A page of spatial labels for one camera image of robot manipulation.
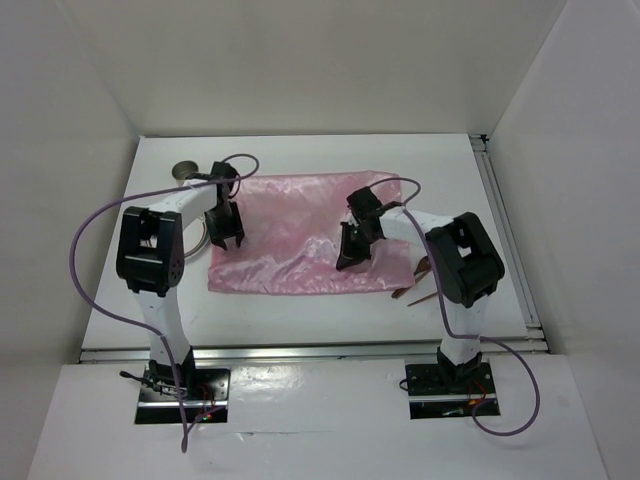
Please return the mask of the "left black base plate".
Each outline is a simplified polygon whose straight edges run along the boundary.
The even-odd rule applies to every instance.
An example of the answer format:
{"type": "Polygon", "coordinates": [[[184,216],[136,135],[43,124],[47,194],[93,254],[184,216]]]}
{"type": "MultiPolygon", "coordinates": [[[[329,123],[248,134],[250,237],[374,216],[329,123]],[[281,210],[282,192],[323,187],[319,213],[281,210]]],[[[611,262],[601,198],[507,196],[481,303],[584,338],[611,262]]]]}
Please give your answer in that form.
{"type": "MultiPolygon", "coordinates": [[[[172,382],[153,380],[148,367],[143,374],[133,375],[131,379],[140,384],[134,420],[136,425],[181,423],[177,389],[172,382]]],[[[181,388],[187,422],[226,423],[230,381],[229,368],[197,370],[191,389],[181,388]]]]}

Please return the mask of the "right side aluminium rail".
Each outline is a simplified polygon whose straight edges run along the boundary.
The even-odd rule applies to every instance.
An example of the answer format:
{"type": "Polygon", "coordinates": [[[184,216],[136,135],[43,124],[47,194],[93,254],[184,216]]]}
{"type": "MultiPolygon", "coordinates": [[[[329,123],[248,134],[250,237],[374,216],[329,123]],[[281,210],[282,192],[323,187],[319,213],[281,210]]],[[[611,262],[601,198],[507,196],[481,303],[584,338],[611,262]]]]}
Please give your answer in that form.
{"type": "Polygon", "coordinates": [[[514,287],[518,305],[523,314],[526,336],[512,340],[514,349],[526,354],[548,354],[549,345],[533,300],[529,282],[517,250],[506,206],[488,152],[489,137],[486,134],[470,134],[469,141],[485,194],[496,223],[497,233],[504,251],[504,261],[514,287]]]}

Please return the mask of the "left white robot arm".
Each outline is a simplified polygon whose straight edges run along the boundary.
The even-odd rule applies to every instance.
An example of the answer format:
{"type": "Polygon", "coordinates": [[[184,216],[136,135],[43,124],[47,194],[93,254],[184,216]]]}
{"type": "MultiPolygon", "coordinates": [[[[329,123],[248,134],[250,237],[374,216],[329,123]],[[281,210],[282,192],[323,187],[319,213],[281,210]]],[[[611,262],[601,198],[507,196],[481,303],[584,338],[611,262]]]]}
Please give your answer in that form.
{"type": "Polygon", "coordinates": [[[196,390],[193,348],[183,329],[177,286],[185,267],[184,230],[205,220],[205,240],[224,251],[240,247],[245,233],[238,204],[240,174],[226,158],[208,174],[194,172],[186,190],[149,207],[131,206],[122,216],[116,273],[133,293],[150,333],[150,381],[176,399],[196,390]]]}

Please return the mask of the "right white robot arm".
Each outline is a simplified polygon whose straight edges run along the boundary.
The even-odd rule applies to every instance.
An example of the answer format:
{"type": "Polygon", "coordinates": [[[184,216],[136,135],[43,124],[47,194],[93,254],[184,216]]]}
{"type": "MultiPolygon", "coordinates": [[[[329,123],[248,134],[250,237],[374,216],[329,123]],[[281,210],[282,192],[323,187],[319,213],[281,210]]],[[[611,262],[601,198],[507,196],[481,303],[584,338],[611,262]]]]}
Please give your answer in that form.
{"type": "Polygon", "coordinates": [[[504,263],[479,217],[471,212],[443,216],[382,203],[371,188],[347,197],[336,269],[371,258],[371,246],[399,240],[425,249],[434,275],[445,335],[437,349],[436,379],[460,391],[481,365],[481,330],[488,298],[505,275],[504,263]]]}

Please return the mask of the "small metal cup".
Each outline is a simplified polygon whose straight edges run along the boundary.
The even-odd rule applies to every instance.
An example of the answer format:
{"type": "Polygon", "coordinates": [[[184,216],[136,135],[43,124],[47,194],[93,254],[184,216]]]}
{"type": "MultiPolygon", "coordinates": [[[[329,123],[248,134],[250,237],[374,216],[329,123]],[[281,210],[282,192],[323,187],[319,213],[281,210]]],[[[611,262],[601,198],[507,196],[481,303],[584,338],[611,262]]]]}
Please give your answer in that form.
{"type": "Polygon", "coordinates": [[[178,186],[182,186],[184,182],[194,173],[199,172],[199,166],[191,160],[183,160],[176,163],[171,169],[171,176],[178,186]]]}

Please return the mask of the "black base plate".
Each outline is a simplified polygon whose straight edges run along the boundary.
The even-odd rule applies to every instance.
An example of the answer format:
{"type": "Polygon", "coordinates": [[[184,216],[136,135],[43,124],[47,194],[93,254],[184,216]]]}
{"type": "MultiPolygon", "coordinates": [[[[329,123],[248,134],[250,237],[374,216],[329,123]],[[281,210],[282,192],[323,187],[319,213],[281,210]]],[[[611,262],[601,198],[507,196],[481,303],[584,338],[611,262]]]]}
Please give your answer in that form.
{"type": "MultiPolygon", "coordinates": [[[[136,425],[181,423],[177,389],[172,382],[153,380],[148,367],[143,374],[133,375],[131,379],[140,384],[134,420],[136,425]]],[[[226,423],[230,381],[229,368],[197,370],[191,389],[181,388],[187,422],[226,423]]]]}
{"type": "Polygon", "coordinates": [[[407,364],[399,388],[408,395],[412,420],[499,416],[491,366],[482,362],[469,379],[447,383],[436,364],[407,364]]]}

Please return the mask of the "white plate with coloured rim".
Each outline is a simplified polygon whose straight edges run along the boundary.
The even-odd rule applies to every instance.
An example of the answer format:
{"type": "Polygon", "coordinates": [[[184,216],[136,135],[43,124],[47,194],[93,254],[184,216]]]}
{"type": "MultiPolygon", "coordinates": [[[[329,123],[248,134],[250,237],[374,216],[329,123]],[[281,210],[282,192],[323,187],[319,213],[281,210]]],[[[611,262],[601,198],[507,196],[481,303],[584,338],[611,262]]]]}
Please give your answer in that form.
{"type": "Polygon", "coordinates": [[[185,249],[185,259],[191,260],[196,258],[200,252],[207,246],[209,242],[209,229],[207,224],[207,217],[205,214],[198,217],[200,222],[201,232],[198,241],[190,248],[185,249]]]}

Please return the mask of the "aluminium rail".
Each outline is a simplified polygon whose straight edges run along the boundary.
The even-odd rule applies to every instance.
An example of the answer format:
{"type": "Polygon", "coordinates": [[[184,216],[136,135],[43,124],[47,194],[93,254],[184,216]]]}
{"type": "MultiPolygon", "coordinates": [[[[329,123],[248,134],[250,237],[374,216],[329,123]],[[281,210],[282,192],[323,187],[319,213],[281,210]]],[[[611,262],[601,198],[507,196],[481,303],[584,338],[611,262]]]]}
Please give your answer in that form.
{"type": "Polygon", "coordinates": [[[470,134],[469,141],[485,194],[496,223],[497,233],[504,251],[504,261],[514,287],[518,305],[523,314],[526,336],[512,340],[514,349],[526,354],[548,354],[549,345],[533,300],[529,282],[517,250],[506,206],[488,152],[489,137],[486,134],[470,134]]]}
{"type": "MultiPolygon", "coordinates": [[[[546,340],[536,337],[502,340],[513,350],[524,353],[549,353],[546,340]]],[[[194,358],[199,364],[227,364],[231,362],[286,362],[305,360],[341,360],[373,358],[409,358],[434,356],[437,342],[390,342],[368,344],[329,344],[320,346],[267,346],[194,348],[194,358]]],[[[79,357],[81,364],[146,362],[149,351],[136,350],[84,350],[79,357]]]]}

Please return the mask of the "front aluminium rail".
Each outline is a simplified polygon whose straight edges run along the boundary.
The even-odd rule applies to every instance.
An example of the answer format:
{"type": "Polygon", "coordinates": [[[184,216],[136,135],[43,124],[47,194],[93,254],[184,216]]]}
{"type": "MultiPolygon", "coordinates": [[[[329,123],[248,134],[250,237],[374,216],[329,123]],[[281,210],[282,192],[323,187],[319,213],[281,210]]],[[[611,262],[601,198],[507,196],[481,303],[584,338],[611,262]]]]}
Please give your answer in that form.
{"type": "MultiPolygon", "coordinates": [[[[513,350],[524,353],[549,353],[546,340],[536,337],[502,340],[513,350]]],[[[267,346],[194,348],[194,358],[199,364],[227,364],[231,362],[286,362],[305,360],[341,360],[373,358],[409,358],[434,356],[437,342],[390,342],[368,344],[329,344],[320,346],[267,346]]],[[[146,362],[149,351],[136,350],[84,350],[79,357],[81,364],[146,362]]]]}

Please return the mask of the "pink satin rose cloth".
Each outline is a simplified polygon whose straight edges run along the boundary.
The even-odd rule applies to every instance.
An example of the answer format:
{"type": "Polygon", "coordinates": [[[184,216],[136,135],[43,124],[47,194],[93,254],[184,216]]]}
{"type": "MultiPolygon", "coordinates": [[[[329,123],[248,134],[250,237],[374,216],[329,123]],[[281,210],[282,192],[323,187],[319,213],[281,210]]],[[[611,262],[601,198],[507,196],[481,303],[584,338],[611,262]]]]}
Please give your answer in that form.
{"type": "Polygon", "coordinates": [[[242,182],[236,203],[245,237],[240,247],[212,251],[208,289],[279,296],[378,293],[410,287],[407,243],[383,240],[371,259],[339,271],[347,198],[369,186],[384,203],[402,198],[393,173],[359,171],[256,176],[242,182]]]}

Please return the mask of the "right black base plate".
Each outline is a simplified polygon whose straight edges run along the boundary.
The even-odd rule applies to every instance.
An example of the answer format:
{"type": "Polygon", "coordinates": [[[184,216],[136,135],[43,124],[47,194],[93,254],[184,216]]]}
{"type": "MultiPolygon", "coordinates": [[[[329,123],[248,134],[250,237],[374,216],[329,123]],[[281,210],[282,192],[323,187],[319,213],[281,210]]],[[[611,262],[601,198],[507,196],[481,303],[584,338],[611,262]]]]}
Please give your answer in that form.
{"type": "Polygon", "coordinates": [[[408,395],[412,420],[499,416],[491,366],[482,362],[469,379],[447,383],[436,364],[407,364],[399,388],[408,395]]]}

